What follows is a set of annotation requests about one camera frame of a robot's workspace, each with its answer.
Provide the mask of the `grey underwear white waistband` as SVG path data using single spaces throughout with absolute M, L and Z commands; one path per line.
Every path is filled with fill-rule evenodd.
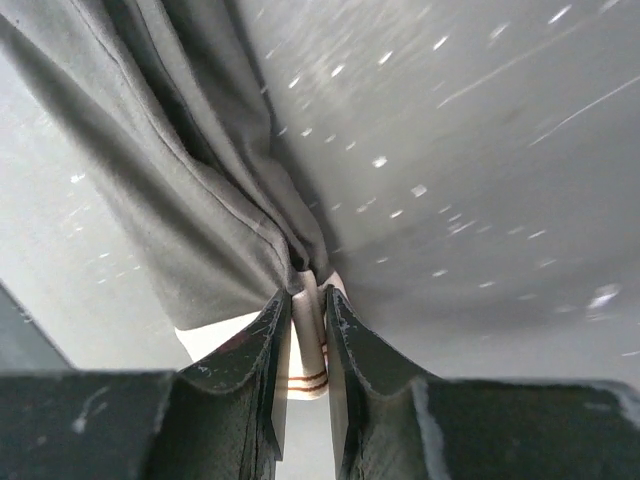
M 279 290 L 288 395 L 328 389 L 324 294 L 342 281 L 271 147 L 261 78 L 225 1 L 5 1 L 1 50 L 88 176 L 200 360 Z

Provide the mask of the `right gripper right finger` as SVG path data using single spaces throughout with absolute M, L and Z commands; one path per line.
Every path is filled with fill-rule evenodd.
M 429 374 L 325 293 L 331 434 L 338 479 L 426 479 L 412 381 Z

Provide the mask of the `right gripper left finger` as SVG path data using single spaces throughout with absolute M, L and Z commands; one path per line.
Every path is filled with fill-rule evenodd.
M 273 479 L 283 459 L 291 297 L 277 292 L 254 321 L 181 371 L 179 425 L 202 479 Z

